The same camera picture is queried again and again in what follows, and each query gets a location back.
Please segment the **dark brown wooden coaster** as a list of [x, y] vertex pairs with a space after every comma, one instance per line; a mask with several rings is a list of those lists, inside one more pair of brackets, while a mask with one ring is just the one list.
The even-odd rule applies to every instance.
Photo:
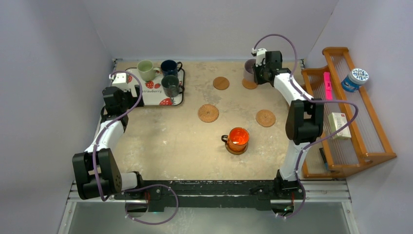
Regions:
[[245, 152], [247, 151], [247, 149], [248, 149], [248, 144], [246, 144], [245, 147], [244, 147], [242, 150], [240, 150], [240, 151], [234, 151], [234, 150], [230, 149], [230, 147], [229, 147], [228, 144], [225, 145], [225, 148], [226, 148], [226, 150], [227, 150], [228, 152], [230, 152], [230, 153], [233, 154], [233, 155], [241, 155], [241, 154], [243, 154], [243, 153], [245, 153]]

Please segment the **dark green mug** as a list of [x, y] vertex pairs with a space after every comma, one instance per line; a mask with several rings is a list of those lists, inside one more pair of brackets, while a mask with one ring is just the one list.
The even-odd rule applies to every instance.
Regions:
[[179, 83], [179, 79], [175, 75], [164, 76], [161, 85], [165, 95], [170, 98], [174, 98], [185, 91], [184, 86]]

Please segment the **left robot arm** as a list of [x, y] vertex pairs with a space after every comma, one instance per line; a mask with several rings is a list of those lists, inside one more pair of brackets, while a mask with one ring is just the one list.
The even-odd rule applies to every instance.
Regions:
[[136, 97], [131, 91], [115, 86], [102, 91], [105, 104], [100, 111], [98, 133], [84, 152], [72, 158], [78, 195], [83, 200], [97, 197], [107, 200], [125, 190], [132, 199], [145, 194], [140, 173], [121, 173], [112, 152], [127, 128], [127, 111], [144, 106], [140, 86], [134, 88]]

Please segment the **purple mug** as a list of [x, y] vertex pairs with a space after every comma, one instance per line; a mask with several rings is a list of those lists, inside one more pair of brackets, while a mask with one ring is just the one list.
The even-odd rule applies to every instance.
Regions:
[[244, 63], [244, 79], [249, 82], [254, 82], [254, 67], [256, 59], [249, 59]]

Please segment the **light wooden coaster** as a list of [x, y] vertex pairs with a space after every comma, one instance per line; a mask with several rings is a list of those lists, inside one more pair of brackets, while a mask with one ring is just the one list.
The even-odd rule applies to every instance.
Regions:
[[225, 77], [216, 77], [213, 80], [213, 87], [216, 88], [217, 90], [225, 90], [229, 87], [229, 85], [230, 85], [230, 82]]
[[248, 81], [245, 78], [242, 80], [242, 85], [244, 88], [249, 90], [256, 89], [258, 87], [258, 85], [255, 82]]

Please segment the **orange mug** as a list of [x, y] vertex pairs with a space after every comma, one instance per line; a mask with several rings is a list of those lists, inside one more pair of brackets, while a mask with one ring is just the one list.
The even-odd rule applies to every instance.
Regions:
[[221, 141], [229, 145], [230, 149], [234, 151], [242, 150], [246, 144], [249, 143], [249, 132], [241, 127], [232, 129], [228, 135], [222, 135]]

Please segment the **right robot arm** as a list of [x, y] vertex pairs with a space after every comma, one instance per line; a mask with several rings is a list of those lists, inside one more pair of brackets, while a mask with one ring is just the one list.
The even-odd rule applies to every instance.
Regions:
[[264, 48], [252, 49], [254, 82], [257, 85], [269, 83], [278, 90], [289, 105], [285, 124], [290, 140], [286, 157], [274, 179], [274, 194], [286, 198], [303, 190], [299, 184], [300, 172], [310, 148], [323, 132], [323, 111], [321, 104], [306, 93], [294, 79], [293, 72], [282, 66], [280, 51]]

